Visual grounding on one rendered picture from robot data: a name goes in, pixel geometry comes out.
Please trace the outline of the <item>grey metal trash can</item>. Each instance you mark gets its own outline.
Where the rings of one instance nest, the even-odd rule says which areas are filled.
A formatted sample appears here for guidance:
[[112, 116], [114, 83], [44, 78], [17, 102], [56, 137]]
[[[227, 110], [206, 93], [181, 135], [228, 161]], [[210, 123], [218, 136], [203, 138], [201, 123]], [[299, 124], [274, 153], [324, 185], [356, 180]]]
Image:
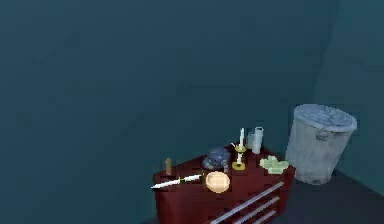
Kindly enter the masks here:
[[339, 109], [297, 106], [285, 153], [285, 160], [296, 168], [295, 178], [311, 185], [327, 183], [356, 129], [356, 119]]

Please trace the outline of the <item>grey blue rounded lump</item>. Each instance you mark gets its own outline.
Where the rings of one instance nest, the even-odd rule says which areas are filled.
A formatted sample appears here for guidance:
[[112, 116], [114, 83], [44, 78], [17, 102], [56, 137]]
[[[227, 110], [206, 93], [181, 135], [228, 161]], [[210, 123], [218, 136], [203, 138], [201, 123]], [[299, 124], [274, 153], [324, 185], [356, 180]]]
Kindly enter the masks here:
[[229, 158], [230, 153], [226, 148], [214, 148], [203, 159], [202, 165], [208, 170], [222, 169]]

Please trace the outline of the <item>white candle on gold holder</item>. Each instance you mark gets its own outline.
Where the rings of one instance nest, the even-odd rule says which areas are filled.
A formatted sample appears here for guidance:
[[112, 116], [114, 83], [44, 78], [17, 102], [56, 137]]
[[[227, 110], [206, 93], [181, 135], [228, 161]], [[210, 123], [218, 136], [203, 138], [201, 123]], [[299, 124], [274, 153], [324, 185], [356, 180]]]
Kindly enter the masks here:
[[243, 171], [246, 168], [245, 163], [243, 162], [243, 155], [247, 151], [247, 148], [244, 146], [245, 139], [245, 129], [240, 129], [239, 143], [234, 146], [236, 152], [235, 161], [232, 163], [232, 169], [235, 171]]

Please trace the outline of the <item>pale grey tall vase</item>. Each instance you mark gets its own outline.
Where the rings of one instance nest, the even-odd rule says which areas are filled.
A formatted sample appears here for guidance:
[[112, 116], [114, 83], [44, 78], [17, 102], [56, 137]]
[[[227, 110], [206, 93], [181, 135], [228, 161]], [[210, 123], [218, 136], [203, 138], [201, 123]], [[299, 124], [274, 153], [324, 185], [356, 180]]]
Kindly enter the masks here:
[[259, 154], [263, 142], [264, 128], [259, 126], [250, 129], [247, 135], [246, 147], [254, 154]]

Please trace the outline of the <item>white sword with gold guard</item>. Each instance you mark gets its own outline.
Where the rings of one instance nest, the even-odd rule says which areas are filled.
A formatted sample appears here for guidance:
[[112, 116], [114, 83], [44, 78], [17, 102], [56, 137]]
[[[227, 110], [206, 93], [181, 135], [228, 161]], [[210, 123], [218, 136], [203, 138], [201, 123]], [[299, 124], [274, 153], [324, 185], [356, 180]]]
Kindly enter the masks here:
[[178, 178], [178, 179], [172, 180], [172, 181], [166, 181], [166, 182], [158, 183], [158, 184], [153, 185], [151, 187], [151, 189], [160, 189], [160, 188], [164, 188], [164, 187], [168, 187], [168, 186], [172, 186], [172, 185], [178, 185], [182, 182], [191, 182], [191, 181], [199, 180], [201, 176], [202, 176], [201, 174], [196, 174], [196, 175], [186, 176], [184, 178]]

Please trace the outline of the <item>round tan bowl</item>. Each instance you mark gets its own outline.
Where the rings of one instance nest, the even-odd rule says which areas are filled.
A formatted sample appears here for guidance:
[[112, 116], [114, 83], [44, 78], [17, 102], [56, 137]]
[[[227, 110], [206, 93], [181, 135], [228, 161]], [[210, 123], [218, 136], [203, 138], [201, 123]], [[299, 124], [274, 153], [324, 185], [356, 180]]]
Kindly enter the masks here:
[[205, 179], [206, 186], [214, 193], [224, 193], [229, 189], [230, 178], [223, 172], [210, 172]]

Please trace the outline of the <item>dark red chest of drawers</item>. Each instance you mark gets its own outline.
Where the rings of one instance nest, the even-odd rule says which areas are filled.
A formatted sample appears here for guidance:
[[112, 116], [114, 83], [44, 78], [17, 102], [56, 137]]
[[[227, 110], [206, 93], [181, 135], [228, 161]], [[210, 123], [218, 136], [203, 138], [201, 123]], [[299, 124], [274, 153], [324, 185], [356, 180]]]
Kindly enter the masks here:
[[244, 157], [246, 169], [228, 172], [229, 189], [217, 194], [204, 180], [156, 189], [155, 199], [160, 224], [267, 224], [282, 213], [295, 169], [290, 166], [280, 175], [270, 175], [259, 161], [270, 152]]

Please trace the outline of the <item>pale green cloth lump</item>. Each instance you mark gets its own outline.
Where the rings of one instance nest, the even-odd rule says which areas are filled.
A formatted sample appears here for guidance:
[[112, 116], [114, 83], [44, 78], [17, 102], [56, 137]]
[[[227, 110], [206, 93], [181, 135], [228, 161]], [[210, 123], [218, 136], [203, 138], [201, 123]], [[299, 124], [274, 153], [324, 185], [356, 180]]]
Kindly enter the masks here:
[[280, 175], [289, 167], [287, 161], [279, 161], [275, 156], [271, 155], [262, 158], [259, 165], [271, 175]]

